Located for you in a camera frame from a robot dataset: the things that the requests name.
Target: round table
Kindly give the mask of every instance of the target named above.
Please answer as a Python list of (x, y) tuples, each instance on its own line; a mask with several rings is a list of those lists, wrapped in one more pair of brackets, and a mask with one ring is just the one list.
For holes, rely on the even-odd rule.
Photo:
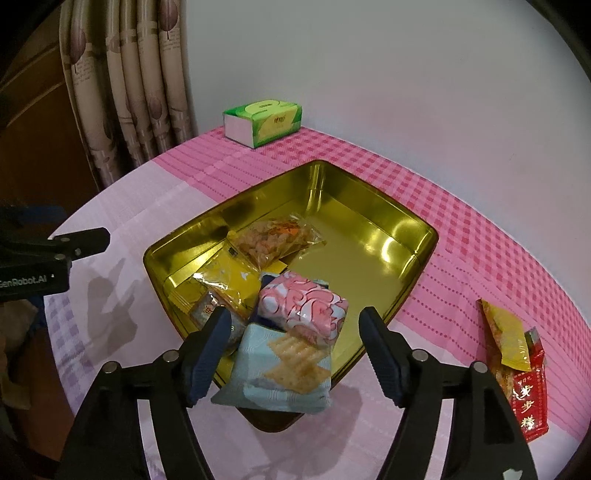
[[(46, 301), (72, 410), (106, 361), (149, 363), (181, 344), (145, 272), (145, 250), (213, 205), (316, 158), (373, 184), (437, 229), (435, 253), (389, 325), (413, 348), (450, 364), (484, 358), (481, 297), (538, 328), (548, 358), (550, 431), (530, 448), (540, 479), (554, 478), (591, 418), (591, 332), (573, 303), (532, 256), (450, 193), (393, 161), (305, 128), (257, 150), (213, 130), (129, 173), (57, 230), (104, 226), (112, 235), (105, 253), (74, 262), (70, 290)], [(189, 416), (213, 474), (225, 480), (373, 480), (402, 414), (381, 393), (366, 356), (332, 391), (331, 408), (281, 433), (260, 432), (235, 408), (211, 404), (215, 391), (212, 385)], [(153, 478), (163, 478), (146, 401), (139, 411)], [(444, 401), (429, 479), (443, 467), (451, 412), (451, 401)]]

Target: green tissue box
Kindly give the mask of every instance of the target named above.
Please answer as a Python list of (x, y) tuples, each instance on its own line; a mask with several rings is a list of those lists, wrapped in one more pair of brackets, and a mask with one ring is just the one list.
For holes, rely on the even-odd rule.
[(256, 148), (297, 132), (301, 125), (301, 105), (281, 100), (263, 100), (230, 108), (223, 113), (225, 135)]

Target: floral curtain pattern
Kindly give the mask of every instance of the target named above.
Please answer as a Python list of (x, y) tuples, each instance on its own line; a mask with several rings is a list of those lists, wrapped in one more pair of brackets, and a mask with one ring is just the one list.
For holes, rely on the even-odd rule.
[(66, 85), (104, 187), (192, 138), (180, 39), (178, 0), (62, 4)]

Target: white wall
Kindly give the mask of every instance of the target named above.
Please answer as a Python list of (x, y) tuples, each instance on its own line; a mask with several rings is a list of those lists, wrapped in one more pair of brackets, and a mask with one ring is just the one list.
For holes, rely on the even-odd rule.
[(200, 132), (264, 98), (494, 221), (591, 319), (591, 83), (525, 0), (186, 1)]

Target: red wrapper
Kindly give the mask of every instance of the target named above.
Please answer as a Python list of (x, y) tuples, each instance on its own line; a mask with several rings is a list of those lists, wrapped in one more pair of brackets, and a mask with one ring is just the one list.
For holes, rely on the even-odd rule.
[(535, 328), (525, 337), (530, 350), (531, 372), (515, 371), (510, 402), (526, 441), (531, 442), (548, 431), (548, 398), (540, 337)]

